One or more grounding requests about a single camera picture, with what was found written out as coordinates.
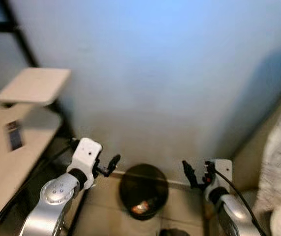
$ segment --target white wall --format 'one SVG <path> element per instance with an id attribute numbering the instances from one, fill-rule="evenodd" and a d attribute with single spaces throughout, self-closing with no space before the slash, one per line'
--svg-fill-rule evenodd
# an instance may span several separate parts
<path id="1" fill-rule="evenodd" d="M 186 159 L 201 175 L 281 93 L 281 0 L 11 3 L 41 65 L 73 70 L 62 101 L 76 132 L 102 161 L 121 153 L 121 170 L 147 162 L 185 181 Z"/>

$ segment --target black object on floor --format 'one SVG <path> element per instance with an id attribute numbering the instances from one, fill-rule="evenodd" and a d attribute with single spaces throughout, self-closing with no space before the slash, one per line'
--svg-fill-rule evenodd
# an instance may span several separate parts
<path id="1" fill-rule="evenodd" d="M 187 232 L 178 229 L 161 230 L 159 236 L 190 236 Z"/>
<path id="2" fill-rule="evenodd" d="M 140 164 L 131 167 L 120 183 L 120 197 L 130 215 L 137 220 L 148 220 L 168 199 L 165 175 L 156 167 Z"/>

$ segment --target tile floor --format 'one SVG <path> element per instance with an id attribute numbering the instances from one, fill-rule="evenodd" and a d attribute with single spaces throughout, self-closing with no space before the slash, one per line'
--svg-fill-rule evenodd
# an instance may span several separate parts
<path id="1" fill-rule="evenodd" d="M 203 235 L 202 195 L 169 189 L 163 209 L 150 220 L 138 221 L 127 213 L 118 194 L 120 179 L 99 177 L 89 190 L 73 236 L 158 236 L 161 229 L 177 228 L 191 236 Z"/>

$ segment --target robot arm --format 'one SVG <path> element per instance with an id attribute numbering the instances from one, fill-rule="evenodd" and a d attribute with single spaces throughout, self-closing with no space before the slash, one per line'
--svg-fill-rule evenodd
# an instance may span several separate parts
<path id="1" fill-rule="evenodd" d="M 97 172 L 108 177 L 120 160 L 115 156 L 108 168 L 99 167 L 98 155 L 102 146 L 88 138 L 82 138 L 73 154 L 72 163 L 64 173 L 47 182 L 41 189 L 36 207 L 27 217 L 20 236 L 58 236 L 66 212 L 72 200 L 82 189 L 89 189 Z"/>
<path id="2" fill-rule="evenodd" d="M 225 173 L 225 177 L 232 179 L 232 162 L 224 159 L 214 159 L 205 162 L 207 170 L 209 166 Z M 254 225 L 251 214 L 233 195 L 229 194 L 229 184 L 218 174 L 205 172 L 204 184 L 198 184 L 192 167 L 183 161 L 186 177 L 192 188 L 200 188 L 204 191 L 207 201 L 215 205 L 218 221 L 227 236 L 260 236 L 261 233 Z"/>

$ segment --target trash bin liner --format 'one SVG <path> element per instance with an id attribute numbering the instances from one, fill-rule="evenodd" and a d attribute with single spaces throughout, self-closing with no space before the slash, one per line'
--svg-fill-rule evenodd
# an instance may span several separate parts
<path id="1" fill-rule="evenodd" d="M 119 192 L 133 218 L 148 220 L 166 203 L 169 189 L 165 175 L 158 168 L 140 164 L 123 175 Z"/>

